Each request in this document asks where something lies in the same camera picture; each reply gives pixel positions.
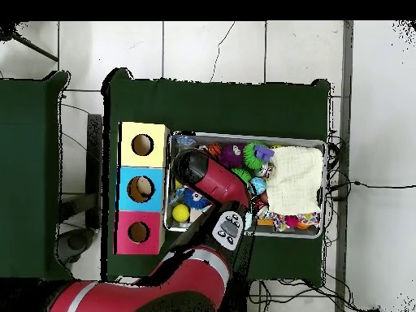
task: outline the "yellow box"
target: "yellow box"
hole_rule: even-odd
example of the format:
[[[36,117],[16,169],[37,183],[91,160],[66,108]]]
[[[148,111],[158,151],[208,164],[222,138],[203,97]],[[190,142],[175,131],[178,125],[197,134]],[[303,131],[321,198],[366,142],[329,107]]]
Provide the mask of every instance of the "yellow box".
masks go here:
[[[163,124],[122,122],[121,165],[165,167],[168,133]]]

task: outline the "tray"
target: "tray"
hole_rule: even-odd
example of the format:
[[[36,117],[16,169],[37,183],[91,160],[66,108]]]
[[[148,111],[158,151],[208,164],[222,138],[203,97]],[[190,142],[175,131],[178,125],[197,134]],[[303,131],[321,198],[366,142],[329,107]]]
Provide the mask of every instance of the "tray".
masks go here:
[[[165,185],[165,197],[164,197],[164,207],[163,207],[163,225],[168,231],[178,231],[184,232],[191,223],[181,224],[177,223],[171,216],[173,207],[176,205],[169,205],[170,196],[175,188],[175,179],[171,174],[171,163],[175,159],[175,156],[179,152],[179,148],[176,144],[176,138],[182,137],[183,135],[187,137],[192,137],[199,145],[209,145],[213,142],[218,142],[221,144],[229,143],[249,143],[251,141],[261,141],[266,145],[283,145],[283,146],[301,146],[301,147],[313,147],[321,150],[323,153],[323,176],[322,176],[322,185],[320,190],[317,193],[318,204],[320,205],[321,215],[325,214],[325,197],[326,195],[326,185],[327,185],[327,144],[320,140],[305,140],[305,139],[288,139],[288,138],[279,138],[279,137],[265,137],[265,136],[239,136],[239,135],[225,135],[225,134],[215,134],[215,133],[205,133],[205,132],[171,132],[167,138],[167,152],[168,152],[168,161],[167,161],[167,174],[166,174],[166,185]],[[258,226],[255,225],[256,221],[253,217],[253,226],[245,230],[245,234],[254,234],[255,236],[282,236],[282,237],[294,237],[294,238],[305,238],[305,239],[314,239],[321,235],[323,231],[323,221],[324,217],[320,216],[319,228],[315,226],[310,226],[308,229],[297,229],[297,228],[288,228],[283,232],[277,232],[273,226]]]

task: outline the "red box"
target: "red box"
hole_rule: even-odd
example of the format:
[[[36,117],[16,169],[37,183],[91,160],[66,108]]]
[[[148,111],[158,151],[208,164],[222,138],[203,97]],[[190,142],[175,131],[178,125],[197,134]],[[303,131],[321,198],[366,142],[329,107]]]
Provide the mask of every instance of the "red box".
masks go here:
[[[165,239],[162,214],[158,212],[121,210],[115,231],[115,254],[157,255]]]

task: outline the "dark green table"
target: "dark green table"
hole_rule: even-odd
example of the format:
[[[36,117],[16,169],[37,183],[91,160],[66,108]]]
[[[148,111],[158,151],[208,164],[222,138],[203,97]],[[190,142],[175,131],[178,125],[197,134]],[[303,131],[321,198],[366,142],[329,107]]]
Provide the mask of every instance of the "dark green table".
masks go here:
[[[70,279],[54,256],[66,72],[0,80],[0,276]]]
[[[316,80],[312,85],[203,84],[165,79],[134,80],[124,68],[112,71],[102,86],[105,97],[104,152],[110,152],[109,161],[104,158],[103,167],[103,185],[107,182],[104,175],[109,173],[109,187],[103,193],[102,221],[108,223],[107,257],[102,252],[104,275],[107,274],[110,280],[118,275],[148,275],[179,235],[178,232],[167,232],[158,256],[112,253],[114,224],[108,220],[115,216],[113,200],[119,121],[165,124],[171,131],[326,141],[329,90],[326,80]],[[251,240],[251,236],[246,236],[243,246],[250,247]],[[314,240],[256,236],[249,278],[306,279],[318,287],[321,284],[322,251],[323,236]]]

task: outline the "white cloth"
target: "white cloth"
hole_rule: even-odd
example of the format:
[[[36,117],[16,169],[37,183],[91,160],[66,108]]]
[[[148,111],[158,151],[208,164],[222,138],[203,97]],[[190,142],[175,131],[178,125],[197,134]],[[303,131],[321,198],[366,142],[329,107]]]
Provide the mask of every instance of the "white cloth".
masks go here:
[[[278,215],[320,213],[317,191],[322,184],[322,152],[295,146],[273,151],[276,173],[266,182],[269,211]]]

